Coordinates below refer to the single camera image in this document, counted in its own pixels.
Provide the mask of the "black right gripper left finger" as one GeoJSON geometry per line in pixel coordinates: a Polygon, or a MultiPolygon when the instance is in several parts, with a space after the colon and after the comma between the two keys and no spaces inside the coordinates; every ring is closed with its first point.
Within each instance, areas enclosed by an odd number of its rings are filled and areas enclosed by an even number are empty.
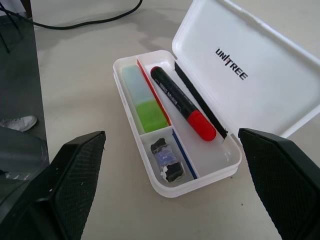
{"type": "Polygon", "coordinates": [[[105,142],[104,131],[79,136],[24,177],[0,169],[0,240],[81,240],[105,142]]]}

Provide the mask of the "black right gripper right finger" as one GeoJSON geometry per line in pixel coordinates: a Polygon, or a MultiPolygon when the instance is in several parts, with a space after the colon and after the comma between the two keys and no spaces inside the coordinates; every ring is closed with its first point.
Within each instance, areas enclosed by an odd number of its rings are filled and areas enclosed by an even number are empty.
{"type": "Polygon", "coordinates": [[[320,168],[291,140],[241,128],[238,137],[263,206],[282,240],[320,240],[320,168]]]}

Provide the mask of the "black and blue eraser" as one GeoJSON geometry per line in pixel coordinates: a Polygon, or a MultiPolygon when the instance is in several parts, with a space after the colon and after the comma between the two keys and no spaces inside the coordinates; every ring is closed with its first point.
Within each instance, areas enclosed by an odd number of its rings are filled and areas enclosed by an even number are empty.
{"type": "Polygon", "coordinates": [[[165,185],[177,186],[182,183],[186,171],[182,161],[175,155],[172,146],[159,138],[150,146],[154,160],[155,177],[165,185]]]}

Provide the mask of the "green highlighter pen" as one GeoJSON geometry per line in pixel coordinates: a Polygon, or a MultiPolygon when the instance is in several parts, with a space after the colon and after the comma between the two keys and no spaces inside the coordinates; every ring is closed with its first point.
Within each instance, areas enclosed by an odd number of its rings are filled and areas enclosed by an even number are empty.
{"type": "Polygon", "coordinates": [[[149,133],[167,127],[167,119],[138,65],[123,67],[121,76],[143,131],[149,133]]]}

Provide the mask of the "black marker with red cap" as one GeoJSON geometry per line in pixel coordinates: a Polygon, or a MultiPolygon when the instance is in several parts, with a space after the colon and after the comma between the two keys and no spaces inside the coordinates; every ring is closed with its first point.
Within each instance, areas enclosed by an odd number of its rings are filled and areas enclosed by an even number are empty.
{"type": "Polygon", "coordinates": [[[211,142],[216,138],[216,129],[162,67],[153,67],[150,76],[204,141],[211,142]]]}

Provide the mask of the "white plastic pencil case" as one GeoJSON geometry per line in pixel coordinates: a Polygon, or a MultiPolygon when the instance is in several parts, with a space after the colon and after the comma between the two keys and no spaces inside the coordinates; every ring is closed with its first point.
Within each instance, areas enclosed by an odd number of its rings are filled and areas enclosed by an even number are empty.
{"type": "Polygon", "coordinates": [[[320,60],[228,0],[193,0],[173,41],[118,59],[114,79],[154,190],[175,198],[233,175],[242,161],[238,132],[287,138],[320,113],[320,60]],[[137,65],[168,123],[144,132],[121,69],[137,65]],[[151,77],[161,67],[216,130],[203,140],[151,77]],[[155,176],[150,147],[164,138],[182,161],[176,186],[155,176]]]}

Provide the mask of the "dark grey rounded object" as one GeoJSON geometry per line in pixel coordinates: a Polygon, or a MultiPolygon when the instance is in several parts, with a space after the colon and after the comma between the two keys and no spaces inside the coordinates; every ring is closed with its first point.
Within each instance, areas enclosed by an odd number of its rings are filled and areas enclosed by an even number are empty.
{"type": "Polygon", "coordinates": [[[0,175],[29,181],[50,164],[47,143],[33,135],[0,127],[0,175]]]}

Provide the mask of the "white shoe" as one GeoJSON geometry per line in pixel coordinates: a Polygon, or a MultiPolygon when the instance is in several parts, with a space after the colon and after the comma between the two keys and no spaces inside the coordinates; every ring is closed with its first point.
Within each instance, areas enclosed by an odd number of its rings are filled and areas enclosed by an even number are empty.
{"type": "Polygon", "coordinates": [[[34,115],[28,115],[20,118],[1,119],[0,127],[26,132],[34,127],[36,123],[37,118],[34,115]]]}

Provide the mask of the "brown wooden leg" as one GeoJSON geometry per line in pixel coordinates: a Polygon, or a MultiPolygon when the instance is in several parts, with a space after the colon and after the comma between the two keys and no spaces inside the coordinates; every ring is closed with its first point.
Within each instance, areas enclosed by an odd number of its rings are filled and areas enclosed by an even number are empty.
{"type": "Polygon", "coordinates": [[[31,7],[31,0],[20,0],[21,4],[23,5],[26,15],[28,18],[32,17],[32,7],[31,7]]]}

